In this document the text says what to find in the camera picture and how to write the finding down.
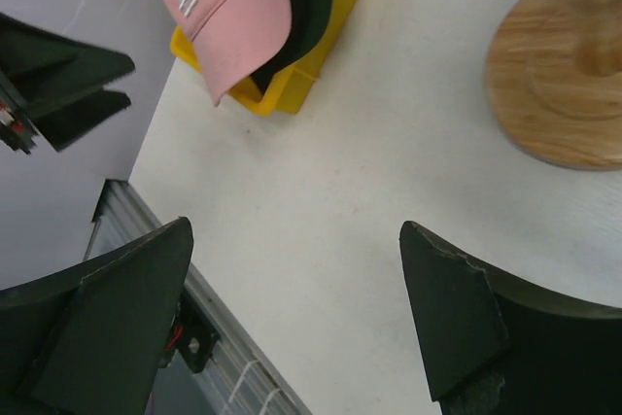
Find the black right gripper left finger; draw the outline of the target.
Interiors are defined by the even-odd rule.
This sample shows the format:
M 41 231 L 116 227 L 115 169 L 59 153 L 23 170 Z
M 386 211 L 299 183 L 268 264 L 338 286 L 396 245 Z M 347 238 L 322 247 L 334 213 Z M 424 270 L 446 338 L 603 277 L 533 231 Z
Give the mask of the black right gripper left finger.
M 4 414 L 142 414 L 190 267 L 179 218 L 1 292 Z

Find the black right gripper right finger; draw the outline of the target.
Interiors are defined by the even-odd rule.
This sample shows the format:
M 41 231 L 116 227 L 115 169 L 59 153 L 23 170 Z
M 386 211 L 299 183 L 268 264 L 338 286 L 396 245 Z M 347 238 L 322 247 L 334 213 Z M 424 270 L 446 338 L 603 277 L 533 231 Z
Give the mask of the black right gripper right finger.
M 399 233 L 431 398 L 445 414 L 617 414 L 621 312 L 477 259 L 414 222 Z

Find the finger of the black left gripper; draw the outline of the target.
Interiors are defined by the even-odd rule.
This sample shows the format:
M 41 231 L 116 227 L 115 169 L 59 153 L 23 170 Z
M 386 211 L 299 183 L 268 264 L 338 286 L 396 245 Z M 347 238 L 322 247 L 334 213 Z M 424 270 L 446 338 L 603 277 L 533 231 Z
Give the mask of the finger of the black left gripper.
M 125 53 L 1 16 L 1 76 L 30 109 L 72 103 L 134 71 Z
M 34 125 L 57 152 L 62 152 L 130 105 L 123 92 L 99 90 L 35 119 Z

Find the pink LA baseball cap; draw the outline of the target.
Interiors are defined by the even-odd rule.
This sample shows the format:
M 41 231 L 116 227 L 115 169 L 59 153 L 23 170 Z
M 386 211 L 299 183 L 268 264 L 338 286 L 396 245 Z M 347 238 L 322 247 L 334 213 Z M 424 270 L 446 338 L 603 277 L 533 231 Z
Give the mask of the pink LA baseball cap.
M 213 104 L 279 52 L 291 0 L 163 0 L 193 46 Z

